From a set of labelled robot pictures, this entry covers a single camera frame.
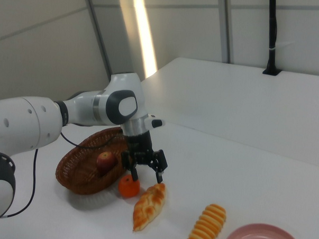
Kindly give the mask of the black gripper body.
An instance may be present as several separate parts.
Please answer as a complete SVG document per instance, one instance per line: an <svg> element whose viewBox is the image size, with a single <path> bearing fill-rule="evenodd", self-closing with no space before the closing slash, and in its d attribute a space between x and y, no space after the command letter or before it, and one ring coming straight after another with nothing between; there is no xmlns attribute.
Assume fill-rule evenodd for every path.
<svg viewBox="0 0 319 239"><path fill-rule="evenodd" d="M153 152L150 132L147 131L135 136L126 135L125 139L131 159L136 164L148 165L149 157Z"/></svg>

